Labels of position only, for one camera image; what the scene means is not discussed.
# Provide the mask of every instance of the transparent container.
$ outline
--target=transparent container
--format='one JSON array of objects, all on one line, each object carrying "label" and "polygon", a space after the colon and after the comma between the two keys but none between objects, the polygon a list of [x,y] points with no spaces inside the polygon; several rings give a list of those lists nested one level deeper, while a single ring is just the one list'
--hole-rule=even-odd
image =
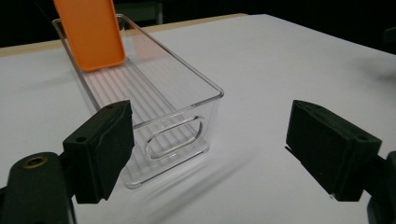
[{"label": "transparent container", "polygon": [[131,101],[135,146],[120,177],[134,189],[209,150],[223,90],[128,18],[117,17],[127,59],[93,72],[77,67],[61,20],[53,25],[92,113]]}]

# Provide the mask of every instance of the orange plastic object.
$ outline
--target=orange plastic object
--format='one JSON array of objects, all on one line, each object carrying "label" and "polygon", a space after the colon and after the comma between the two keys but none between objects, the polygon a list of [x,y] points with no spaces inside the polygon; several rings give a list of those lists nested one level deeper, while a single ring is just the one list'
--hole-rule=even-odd
[{"label": "orange plastic object", "polygon": [[79,68],[123,63],[125,52],[112,0],[54,0]]}]

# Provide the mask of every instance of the tabletop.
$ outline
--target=tabletop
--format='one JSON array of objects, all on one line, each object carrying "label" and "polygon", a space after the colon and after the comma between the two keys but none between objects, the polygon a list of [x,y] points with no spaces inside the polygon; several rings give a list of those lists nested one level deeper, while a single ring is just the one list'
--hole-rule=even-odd
[{"label": "tabletop", "polygon": [[[396,56],[269,15],[152,33],[224,89],[211,149],[139,189],[76,204],[78,223],[368,223],[370,195],[332,199],[284,148],[292,100],[322,105],[394,150]],[[91,115],[62,48],[0,57],[0,184],[17,160],[61,153]]]}]

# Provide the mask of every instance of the orange object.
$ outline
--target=orange object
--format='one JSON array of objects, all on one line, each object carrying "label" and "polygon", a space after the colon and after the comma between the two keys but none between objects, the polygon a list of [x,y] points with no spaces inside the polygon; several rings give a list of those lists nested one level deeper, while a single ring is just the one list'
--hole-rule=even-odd
[{"label": "orange object", "polygon": [[54,0],[79,68],[123,63],[125,52],[112,0]]}]

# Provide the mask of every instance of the dark background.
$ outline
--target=dark background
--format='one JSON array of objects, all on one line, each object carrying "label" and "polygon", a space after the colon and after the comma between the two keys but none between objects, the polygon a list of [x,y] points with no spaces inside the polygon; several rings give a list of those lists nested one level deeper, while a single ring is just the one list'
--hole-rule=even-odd
[{"label": "dark background", "polygon": [[[57,39],[51,25],[58,15],[52,0],[0,0],[0,47]],[[396,27],[396,8],[390,0],[163,0],[164,23],[233,13],[268,14],[370,48],[396,54],[384,44],[383,33]],[[154,21],[138,22],[141,26]]]}]

